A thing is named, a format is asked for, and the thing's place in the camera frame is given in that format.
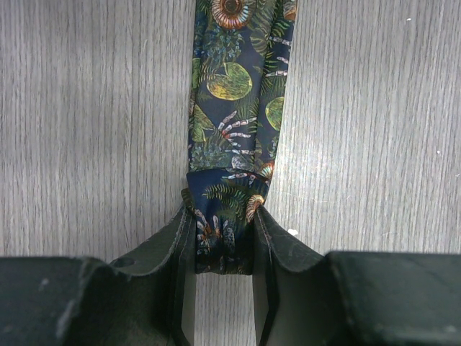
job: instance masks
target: fern print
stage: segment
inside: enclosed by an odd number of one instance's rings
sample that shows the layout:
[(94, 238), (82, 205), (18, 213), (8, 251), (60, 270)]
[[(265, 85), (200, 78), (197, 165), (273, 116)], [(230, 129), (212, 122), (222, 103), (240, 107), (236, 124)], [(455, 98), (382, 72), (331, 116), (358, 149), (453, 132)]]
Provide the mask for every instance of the fern print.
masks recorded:
[(282, 129), (296, 1), (197, 0), (188, 188), (196, 272), (251, 274)]

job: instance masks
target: patterned fabric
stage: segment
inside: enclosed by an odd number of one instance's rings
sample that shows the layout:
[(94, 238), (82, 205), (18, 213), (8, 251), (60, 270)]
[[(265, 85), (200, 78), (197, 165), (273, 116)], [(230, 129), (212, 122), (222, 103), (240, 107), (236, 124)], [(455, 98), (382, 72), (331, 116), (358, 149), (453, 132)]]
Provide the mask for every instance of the patterned fabric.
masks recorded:
[(189, 105), (196, 271), (251, 274), (277, 153), (295, 0), (197, 0)]

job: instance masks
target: floral print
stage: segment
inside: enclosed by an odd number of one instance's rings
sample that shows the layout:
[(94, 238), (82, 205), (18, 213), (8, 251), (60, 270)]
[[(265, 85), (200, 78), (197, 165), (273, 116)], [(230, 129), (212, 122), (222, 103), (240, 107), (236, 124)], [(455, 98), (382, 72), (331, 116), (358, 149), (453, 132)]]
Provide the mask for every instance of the floral print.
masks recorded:
[(251, 274), (253, 217), (274, 171), (293, 0), (197, 0), (184, 202), (196, 271)]

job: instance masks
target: table surface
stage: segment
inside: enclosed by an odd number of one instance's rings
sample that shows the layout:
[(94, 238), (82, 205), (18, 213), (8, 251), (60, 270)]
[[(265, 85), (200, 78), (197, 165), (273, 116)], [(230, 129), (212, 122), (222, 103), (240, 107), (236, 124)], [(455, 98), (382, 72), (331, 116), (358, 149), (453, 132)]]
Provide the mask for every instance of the table surface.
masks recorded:
[[(111, 260), (181, 203), (194, 1), (0, 1), (0, 254)], [(267, 208), (315, 250), (461, 252), (461, 1), (300, 1)], [(196, 345), (255, 345), (201, 275)]]

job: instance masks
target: black plastic part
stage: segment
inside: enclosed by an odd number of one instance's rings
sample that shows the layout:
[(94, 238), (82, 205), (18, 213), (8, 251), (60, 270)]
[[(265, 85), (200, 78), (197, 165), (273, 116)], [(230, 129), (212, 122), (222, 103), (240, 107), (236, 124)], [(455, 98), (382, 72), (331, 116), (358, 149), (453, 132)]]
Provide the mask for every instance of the black plastic part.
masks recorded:
[(193, 345), (194, 235), (182, 208), (112, 265), (1, 259), (0, 345)]
[(461, 345), (461, 256), (322, 257), (255, 217), (258, 345)]

